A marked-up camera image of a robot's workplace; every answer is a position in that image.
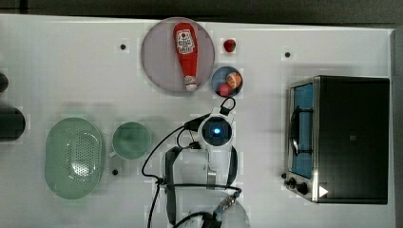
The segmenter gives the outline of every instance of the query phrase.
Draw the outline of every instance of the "black microwave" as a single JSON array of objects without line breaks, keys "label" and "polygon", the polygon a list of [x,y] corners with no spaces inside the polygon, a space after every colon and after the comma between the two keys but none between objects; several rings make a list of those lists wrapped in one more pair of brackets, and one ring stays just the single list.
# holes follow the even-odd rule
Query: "black microwave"
[{"label": "black microwave", "polygon": [[318,203],[388,203],[390,81],[316,76],[289,86],[287,189]]}]

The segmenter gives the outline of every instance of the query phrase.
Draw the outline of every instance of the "white surface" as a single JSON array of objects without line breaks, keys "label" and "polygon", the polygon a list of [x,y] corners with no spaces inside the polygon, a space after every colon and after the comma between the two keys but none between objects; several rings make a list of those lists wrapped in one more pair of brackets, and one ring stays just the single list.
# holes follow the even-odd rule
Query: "white surface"
[{"label": "white surface", "polygon": [[[0,71],[10,80],[1,101],[29,120],[17,142],[0,144],[0,227],[144,227],[155,191],[137,161],[106,159],[101,183],[78,200],[60,199],[44,178],[45,141],[69,116],[90,120],[111,135],[124,121],[144,123],[155,145],[182,122],[222,101],[204,85],[191,96],[152,85],[140,64],[140,45],[156,21],[0,15]],[[216,46],[216,68],[241,70],[236,107],[236,185],[252,227],[394,227],[392,147],[388,205],[313,204],[282,186],[285,89],[318,74],[390,76],[389,30],[201,23]],[[221,40],[237,39],[236,53]],[[119,50],[123,43],[128,46]],[[291,58],[284,58],[284,52]],[[148,165],[160,172],[164,144]],[[118,168],[120,175],[112,176]],[[166,227],[158,200],[153,227]]]}]

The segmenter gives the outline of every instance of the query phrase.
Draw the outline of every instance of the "green basket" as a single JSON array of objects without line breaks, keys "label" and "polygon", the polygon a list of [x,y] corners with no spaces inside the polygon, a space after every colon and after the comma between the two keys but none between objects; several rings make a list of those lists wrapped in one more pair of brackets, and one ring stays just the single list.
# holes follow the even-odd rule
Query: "green basket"
[{"label": "green basket", "polygon": [[90,193],[104,170],[104,142],[98,129],[80,118],[67,118],[48,134],[45,179],[59,197],[75,200]]}]

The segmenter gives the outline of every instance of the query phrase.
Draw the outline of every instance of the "green bowl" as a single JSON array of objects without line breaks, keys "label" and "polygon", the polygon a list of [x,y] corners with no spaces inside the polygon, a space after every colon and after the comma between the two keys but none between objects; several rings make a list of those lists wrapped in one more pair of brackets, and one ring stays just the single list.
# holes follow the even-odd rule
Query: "green bowl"
[{"label": "green bowl", "polygon": [[45,179],[57,196],[75,200],[89,194],[104,170],[104,142],[98,129],[80,118],[67,118],[48,134]]},{"label": "green bowl", "polygon": [[135,160],[146,154],[151,146],[151,134],[140,123],[128,122],[120,125],[113,134],[114,152],[121,158]]}]

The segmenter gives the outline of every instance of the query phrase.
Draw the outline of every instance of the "ketchup bottle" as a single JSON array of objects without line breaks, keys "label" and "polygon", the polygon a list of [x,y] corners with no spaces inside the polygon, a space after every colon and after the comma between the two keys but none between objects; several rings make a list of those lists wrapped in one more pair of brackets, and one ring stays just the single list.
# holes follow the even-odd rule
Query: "ketchup bottle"
[{"label": "ketchup bottle", "polygon": [[198,68],[198,40],[195,30],[189,23],[179,23],[174,27],[173,35],[186,89],[195,91]]}]

